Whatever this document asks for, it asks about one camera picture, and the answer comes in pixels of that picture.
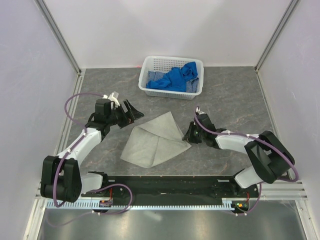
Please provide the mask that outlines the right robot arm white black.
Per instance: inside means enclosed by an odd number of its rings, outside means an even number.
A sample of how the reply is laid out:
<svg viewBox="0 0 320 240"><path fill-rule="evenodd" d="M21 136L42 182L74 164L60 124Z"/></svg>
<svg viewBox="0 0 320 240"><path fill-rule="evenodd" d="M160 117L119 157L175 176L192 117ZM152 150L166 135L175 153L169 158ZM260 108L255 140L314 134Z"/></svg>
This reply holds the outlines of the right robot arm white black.
<svg viewBox="0 0 320 240"><path fill-rule="evenodd" d="M229 184L229 191L235 197L242 196L252 185L284 180L283 175L289 169L295 174L293 182L299 178L293 156L268 130L260 134L244 134L216 128L210 117L200 111L195 113L183 140L192 144L205 143L211 148L236 151L248 156L251 166L236 173L234 181Z"/></svg>

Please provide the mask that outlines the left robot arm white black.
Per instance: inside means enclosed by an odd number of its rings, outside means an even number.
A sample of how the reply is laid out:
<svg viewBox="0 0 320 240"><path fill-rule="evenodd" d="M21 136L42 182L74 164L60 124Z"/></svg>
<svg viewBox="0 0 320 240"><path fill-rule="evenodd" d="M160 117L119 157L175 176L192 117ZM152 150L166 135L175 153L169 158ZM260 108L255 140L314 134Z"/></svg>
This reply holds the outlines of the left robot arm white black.
<svg viewBox="0 0 320 240"><path fill-rule="evenodd" d="M58 155L48 155L43 160L41 196L52 199L57 208L66 202L74 203L80 195L90 192L106 196L110 191L109 183L104 181L107 175L96 171L81 175L80 165L105 139L112 126L122 129L142 117L144 114L128 100L119 103L115 97L98 99L80 135Z"/></svg>

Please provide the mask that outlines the grey cloth napkin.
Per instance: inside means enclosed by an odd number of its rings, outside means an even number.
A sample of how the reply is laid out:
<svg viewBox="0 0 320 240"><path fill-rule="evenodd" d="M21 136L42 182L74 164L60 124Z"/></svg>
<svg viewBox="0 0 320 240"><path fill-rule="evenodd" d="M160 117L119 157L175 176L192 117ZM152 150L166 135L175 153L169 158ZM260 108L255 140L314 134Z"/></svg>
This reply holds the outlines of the grey cloth napkin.
<svg viewBox="0 0 320 240"><path fill-rule="evenodd" d="M186 152L191 145L169 111L148 122L135 126L120 158L149 169Z"/></svg>

